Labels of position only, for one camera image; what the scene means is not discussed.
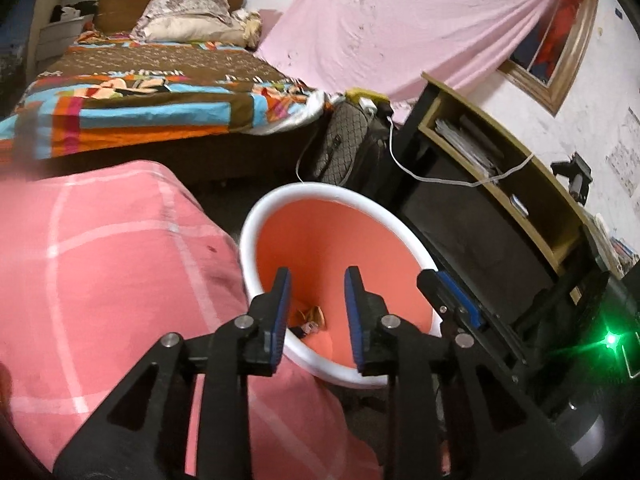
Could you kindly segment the white bedside drawer cabinet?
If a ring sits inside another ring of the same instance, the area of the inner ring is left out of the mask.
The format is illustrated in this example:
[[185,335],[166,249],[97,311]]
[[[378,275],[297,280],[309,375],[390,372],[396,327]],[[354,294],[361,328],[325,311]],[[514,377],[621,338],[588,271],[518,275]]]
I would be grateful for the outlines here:
[[40,30],[35,50],[35,68],[38,72],[60,58],[67,48],[93,19],[92,14],[78,16],[71,20],[47,24]]

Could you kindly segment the black phone holder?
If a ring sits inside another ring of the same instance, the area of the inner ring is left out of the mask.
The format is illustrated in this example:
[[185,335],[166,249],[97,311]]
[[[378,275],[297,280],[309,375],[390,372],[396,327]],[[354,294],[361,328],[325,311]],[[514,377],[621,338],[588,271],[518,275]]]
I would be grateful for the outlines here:
[[575,202],[585,206],[592,183],[592,170],[585,159],[575,152],[569,160],[552,162],[550,167],[555,177],[567,178],[568,194],[574,198]]

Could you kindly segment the pink checkered blanket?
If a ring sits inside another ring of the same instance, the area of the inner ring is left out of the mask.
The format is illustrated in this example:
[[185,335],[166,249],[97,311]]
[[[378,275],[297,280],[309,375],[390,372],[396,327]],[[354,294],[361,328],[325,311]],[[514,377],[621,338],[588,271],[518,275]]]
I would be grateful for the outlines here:
[[247,308],[227,233],[155,162],[1,183],[1,395],[46,468],[154,342]]

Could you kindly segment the red round wrapper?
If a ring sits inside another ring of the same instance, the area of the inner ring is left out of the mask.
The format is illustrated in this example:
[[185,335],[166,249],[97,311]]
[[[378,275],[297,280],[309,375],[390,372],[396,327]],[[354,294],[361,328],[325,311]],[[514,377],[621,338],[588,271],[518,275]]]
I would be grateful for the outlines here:
[[297,311],[297,321],[292,331],[295,332],[299,338],[322,332],[322,330],[325,329],[326,317],[320,307]]

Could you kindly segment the wooden desk shelf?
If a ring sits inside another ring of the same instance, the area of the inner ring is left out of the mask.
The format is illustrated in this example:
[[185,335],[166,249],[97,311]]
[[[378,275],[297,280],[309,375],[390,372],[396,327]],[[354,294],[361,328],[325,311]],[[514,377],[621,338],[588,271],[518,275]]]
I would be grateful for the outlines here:
[[[480,304],[513,321],[585,247],[606,260],[582,205],[512,133],[446,84],[425,87],[393,138],[399,164],[390,208],[422,240],[436,264]],[[435,131],[436,119],[469,117],[503,152],[501,174],[485,177]],[[524,218],[510,203],[515,195]]]

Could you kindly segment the quilted grey bag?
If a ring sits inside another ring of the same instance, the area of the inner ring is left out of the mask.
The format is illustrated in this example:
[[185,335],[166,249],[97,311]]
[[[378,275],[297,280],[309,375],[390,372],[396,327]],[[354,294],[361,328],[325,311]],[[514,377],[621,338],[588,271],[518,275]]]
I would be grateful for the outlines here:
[[388,101],[339,102],[316,142],[310,180],[372,197],[388,155],[392,116]]

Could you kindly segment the wooden window frame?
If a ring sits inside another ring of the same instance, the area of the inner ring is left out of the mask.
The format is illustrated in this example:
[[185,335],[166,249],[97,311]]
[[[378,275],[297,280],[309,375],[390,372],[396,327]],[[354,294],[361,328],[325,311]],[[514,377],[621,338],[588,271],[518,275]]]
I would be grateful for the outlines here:
[[500,73],[552,115],[558,114],[587,50],[599,0],[558,0]]

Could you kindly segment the orange trash bin white rim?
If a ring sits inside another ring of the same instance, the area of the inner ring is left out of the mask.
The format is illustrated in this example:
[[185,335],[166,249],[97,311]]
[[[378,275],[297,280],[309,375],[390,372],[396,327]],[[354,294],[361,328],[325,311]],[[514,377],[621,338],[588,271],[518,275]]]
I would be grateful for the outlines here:
[[324,327],[298,338],[288,333],[286,357],[329,384],[379,389],[383,377],[358,373],[350,348],[344,277],[358,266],[363,285],[382,296],[390,313],[440,333],[440,316],[419,292],[421,271],[436,263],[418,237],[381,205],[347,188],[292,183],[262,196],[240,235],[241,268],[248,296],[270,289],[277,270],[292,275],[288,324],[303,323],[318,309]]

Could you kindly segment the colourful striped bed quilt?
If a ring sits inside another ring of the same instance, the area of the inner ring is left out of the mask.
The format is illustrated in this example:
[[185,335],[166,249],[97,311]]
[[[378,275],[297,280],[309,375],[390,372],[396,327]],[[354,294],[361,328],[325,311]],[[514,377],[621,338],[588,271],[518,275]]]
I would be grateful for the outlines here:
[[324,92],[222,42],[141,42],[85,32],[1,122],[1,162],[306,126]]

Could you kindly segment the stack of papers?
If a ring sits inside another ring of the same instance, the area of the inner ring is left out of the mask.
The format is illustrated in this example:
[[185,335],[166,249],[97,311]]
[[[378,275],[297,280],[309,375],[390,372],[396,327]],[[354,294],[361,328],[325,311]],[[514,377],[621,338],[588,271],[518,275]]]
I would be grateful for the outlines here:
[[435,131],[485,177],[501,174],[503,152],[469,117],[463,115],[457,124],[447,119],[436,119]]

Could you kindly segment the yellow power strip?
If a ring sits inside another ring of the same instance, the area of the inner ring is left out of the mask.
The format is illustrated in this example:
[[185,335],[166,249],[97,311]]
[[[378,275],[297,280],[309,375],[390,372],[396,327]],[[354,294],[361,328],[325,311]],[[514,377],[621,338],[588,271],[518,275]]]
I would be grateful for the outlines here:
[[351,88],[345,92],[345,98],[362,107],[375,106],[378,110],[390,110],[390,99],[373,90]]

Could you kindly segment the pink hanging sheet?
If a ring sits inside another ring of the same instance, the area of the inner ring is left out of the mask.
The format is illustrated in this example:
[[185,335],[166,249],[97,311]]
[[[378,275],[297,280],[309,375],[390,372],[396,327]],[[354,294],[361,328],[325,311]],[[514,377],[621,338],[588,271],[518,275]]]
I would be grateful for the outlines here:
[[258,48],[281,72],[328,93],[373,90],[394,103],[424,78],[473,90],[558,0],[293,0]]

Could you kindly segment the red hanging cloth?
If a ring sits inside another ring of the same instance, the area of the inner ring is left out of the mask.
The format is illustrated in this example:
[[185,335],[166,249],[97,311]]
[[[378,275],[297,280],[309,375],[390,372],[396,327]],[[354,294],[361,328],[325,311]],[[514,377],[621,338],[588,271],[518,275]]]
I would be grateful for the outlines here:
[[582,0],[559,0],[546,30],[534,66],[544,69],[544,80],[549,81],[566,45]]

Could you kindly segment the floral pillow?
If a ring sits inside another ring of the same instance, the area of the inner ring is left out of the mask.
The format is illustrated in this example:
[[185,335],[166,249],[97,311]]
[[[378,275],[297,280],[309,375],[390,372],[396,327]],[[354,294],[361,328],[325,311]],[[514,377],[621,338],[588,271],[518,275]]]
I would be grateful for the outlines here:
[[141,42],[222,42],[255,49],[262,36],[258,12],[232,11],[228,0],[151,0],[130,38]]

